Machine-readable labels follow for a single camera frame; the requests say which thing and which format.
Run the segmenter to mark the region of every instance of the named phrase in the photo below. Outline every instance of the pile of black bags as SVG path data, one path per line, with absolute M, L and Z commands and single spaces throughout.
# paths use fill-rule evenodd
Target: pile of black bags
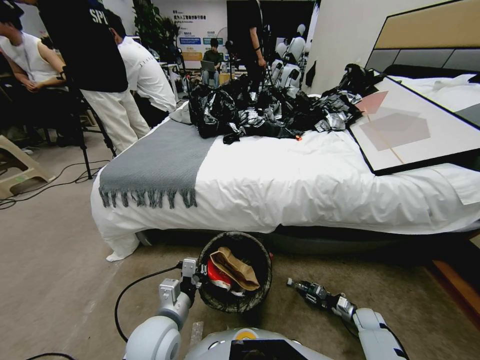
M 246 75 L 218 89 L 199 84 L 191 92 L 190 120 L 202 138 L 225 135 L 225 144 L 243 136 L 298 140 L 308 130 L 343 131 L 362 116 L 355 106 L 362 100 L 358 93 L 377 91 L 374 84 L 382 79 L 357 65 L 349 64 L 345 70 L 340 85 L 321 97 L 266 86 L 252 99 Z

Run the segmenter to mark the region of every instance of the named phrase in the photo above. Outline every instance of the framed picture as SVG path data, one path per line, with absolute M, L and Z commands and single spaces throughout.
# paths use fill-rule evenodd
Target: framed picture
M 375 175 L 453 161 L 480 152 L 480 130 L 461 116 L 386 77 L 356 106 L 350 133 Z

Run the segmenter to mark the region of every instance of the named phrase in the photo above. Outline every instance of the black t-shirt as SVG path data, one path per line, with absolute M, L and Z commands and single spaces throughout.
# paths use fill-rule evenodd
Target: black t-shirt
M 82 90 L 121 93 L 127 73 L 104 6 L 97 0 L 40 0 L 40 17 Z
M 212 62 L 212 63 L 215 64 L 215 66 L 217 66 L 219 63 L 221 63 L 223 60 L 224 60 L 224 58 L 222 57 L 222 55 L 220 55 L 220 53 L 218 51 L 213 52 L 213 50 L 208 50 L 203 55 L 203 61 Z
M 246 61 L 256 60 L 257 54 L 250 37 L 250 29 L 256 28 L 256 35 L 260 46 L 262 46 L 262 33 L 263 33 L 263 14 L 262 8 L 257 0 L 248 0 L 247 11 L 244 32 L 244 43 L 242 44 L 241 57 Z

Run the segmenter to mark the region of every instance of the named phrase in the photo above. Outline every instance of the trash can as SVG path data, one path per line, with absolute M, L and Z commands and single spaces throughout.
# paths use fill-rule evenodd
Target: trash can
M 238 297 L 225 289 L 205 281 L 199 289 L 200 297 L 209 307 L 225 313 L 244 313 L 259 305 L 269 293 L 272 285 L 272 261 L 270 253 L 253 236 L 238 231 L 223 232 L 214 237 L 201 251 L 199 265 L 207 265 L 210 254 L 220 247 L 229 248 L 232 254 L 245 264 L 250 265 L 260 287 L 246 291 L 244 297 Z

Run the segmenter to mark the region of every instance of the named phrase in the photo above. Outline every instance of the white tank top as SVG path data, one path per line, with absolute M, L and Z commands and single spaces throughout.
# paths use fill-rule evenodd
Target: white tank top
M 13 46 L 8 38 L 0 36 L 1 50 L 35 83 L 59 76 L 59 73 L 40 56 L 39 42 L 41 40 L 24 32 L 21 33 L 21 37 L 22 43 L 19 46 Z

